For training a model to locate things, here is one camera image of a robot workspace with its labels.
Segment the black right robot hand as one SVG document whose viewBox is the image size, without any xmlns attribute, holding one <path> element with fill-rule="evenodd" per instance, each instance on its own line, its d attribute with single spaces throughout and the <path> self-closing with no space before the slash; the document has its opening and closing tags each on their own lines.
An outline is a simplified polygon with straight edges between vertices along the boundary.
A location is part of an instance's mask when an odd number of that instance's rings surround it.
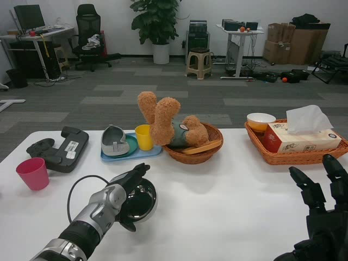
<svg viewBox="0 0 348 261">
<path fill-rule="evenodd" d="M 322 163 L 331 181 L 334 209 L 325 208 L 326 200 L 319 183 L 298 168 L 290 167 L 290 176 L 301 189 L 304 204 L 309 208 L 306 217 L 309 238 L 276 260 L 347 260 L 347 171 L 330 154 L 323 156 Z"/>
</svg>

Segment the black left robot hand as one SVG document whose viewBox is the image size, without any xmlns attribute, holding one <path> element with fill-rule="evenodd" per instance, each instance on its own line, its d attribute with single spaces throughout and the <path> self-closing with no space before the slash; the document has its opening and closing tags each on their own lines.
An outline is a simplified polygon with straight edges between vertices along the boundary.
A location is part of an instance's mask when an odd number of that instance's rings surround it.
<svg viewBox="0 0 348 261">
<path fill-rule="evenodd" d="M 144 221 L 149 216 L 157 199 L 153 184 L 144 178 L 149 169 L 149 165 L 141 163 L 108 183 L 121 188 L 124 192 L 125 199 L 121 200 L 115 221 L 130 232 L 136 231 L 135 223 Z"/>
</svg>

